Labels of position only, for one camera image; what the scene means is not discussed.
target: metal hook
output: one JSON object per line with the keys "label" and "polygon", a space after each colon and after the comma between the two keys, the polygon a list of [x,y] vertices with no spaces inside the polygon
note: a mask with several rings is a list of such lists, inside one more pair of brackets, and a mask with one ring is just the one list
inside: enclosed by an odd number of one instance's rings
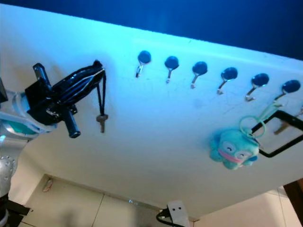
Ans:
{"label": "metal hook", "polygon": [[166,59],[165,61],[165,66],[168,68],[169,70],[169,75],[167,76],[167,80],[166,83],[168,84],[170,82],[170,76],[171,76],[171,72],[173,70],[175,70],[176,68],[179,67],[179,60],[177,57],[175,56],[170,56]]}
{"label": "metal hook", "polygon": [[284,95],[288,94],[288,93],[292,93],[295,92],[297,90],[299,90],[301,87],[301,84],[298,80],[289,80],[286,83],[284,83],[282,85],[282,94],[280,94],[279,96],[277,96],[274,101],[277,101],[279,98],[283,97]]}
{"label": "metal hook", "polygon": [[227,69],[225,69],[222,73],[221,73],[221,77],[223,79],[222,84],[218,87],[217,90],[217,94],[218,95],[222,95],[223,91],[222,91],[222,87],[224,84],[226,84],[226,82],[231,81],[233,79],[236,79],[238,76],[238,71],[236,68],[234,67],[229,67]]}
{"label": "metal hook", "polygon": [[245,100],[251,102],[255,97],[250,97],[251,93],[259,87],[264,87],[269,82],[269,76],[266,73],[260,73],[251,79],[252,89],[246,94]]}
{"label": "metal hook", "polygon": [[151,62],[151,60],[152,60],[151,53],[149,53],[148,51],[140,52],[140,54],[138,55],[138,61],[140,65],[137,68],[136,78],[138,78],[139,75],[141,74],[143,66]]}
{"label": "metal hook", "polygon": [[191,82],[191,85],[190,85],[190,87],[192,89],[195,88],[195,82],[196,82],[197,78],[199,76],[207,73],[207,64],[204,61],[197,62],[193,66],[193,72],[194,72],[195,77],[194,77],[194,79],[193,79],[193,81]]}

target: blue plush toy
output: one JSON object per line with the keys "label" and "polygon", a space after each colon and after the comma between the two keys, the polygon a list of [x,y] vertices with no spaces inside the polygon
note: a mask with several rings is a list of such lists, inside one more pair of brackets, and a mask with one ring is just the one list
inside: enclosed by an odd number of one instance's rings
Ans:
{"label": "blue plush toy", "polygon": [[258,142],[241,132],[232,129],[216,135],[211,141],[210,158],[223,162],[228,169],[251,166],[258,159]]}

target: tile floor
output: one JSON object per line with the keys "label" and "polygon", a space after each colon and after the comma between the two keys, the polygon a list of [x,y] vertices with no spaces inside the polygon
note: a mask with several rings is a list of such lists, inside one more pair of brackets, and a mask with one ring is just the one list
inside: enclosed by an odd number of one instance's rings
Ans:
{"label": "tile floor", "polygon": [[27,206],[33,211],[20,227],[166,227],[155,219],[158,212],[154,209],[59,180],[43,193],[46,180],[29,199]]}
{"label": "tile floor", "polygon": [[[104,194],[54,180],[47,193],[37,186],[27,206],[32,212],[19,227],[165,227],[156,221],[157,211],[132,205]],[[205,215],[192,227],[301,227],[283,189]]]}

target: black rectangular holder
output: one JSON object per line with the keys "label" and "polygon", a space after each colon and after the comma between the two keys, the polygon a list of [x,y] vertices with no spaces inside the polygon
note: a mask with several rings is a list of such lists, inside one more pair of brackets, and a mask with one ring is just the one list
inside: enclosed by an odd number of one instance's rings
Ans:
{"label": "black rectangular holder", "polygon": [[[290,124],[291,126],[299,129],[302,131],[302,135],[293,139],[292,141],[286,143],[285,145],[281,146],[280,148],[276,149],[275,151],[271,152],[271,153],[266,153],[263,150],[259,150],[260,154],[264,155],[265,157],[274,157],[278,154],[280,154],[281,152],[285,151],[286,149],[292,147],[293,145],[301,142],[303,140],[303,121],[301,121],[300,119],[284,112],[281,110],[277,110],[274,114],[272,114],[268,119],[266,119],[264,121],[264,123],[266,124],[267,122],[269,122],[270,120],[272,120],[273,118],[278,118],[284,122],[287,122],[288,124]],[[252,128],[252,133],[256,132],[258,129],[260,129],[262,127],[262,124],[259,123],[257,124],[255,127]]]}

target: plush toy face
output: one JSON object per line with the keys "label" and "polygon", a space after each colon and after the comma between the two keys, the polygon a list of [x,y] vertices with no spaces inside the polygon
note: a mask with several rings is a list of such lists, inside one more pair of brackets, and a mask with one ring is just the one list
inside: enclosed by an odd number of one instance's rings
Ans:
{"label": "plush toy face", "polygon": [[228,169],[250,166],[257,160],[258,143],[248,138],[240,130],[226,130],[212,141],[210,157],[223,162]]}

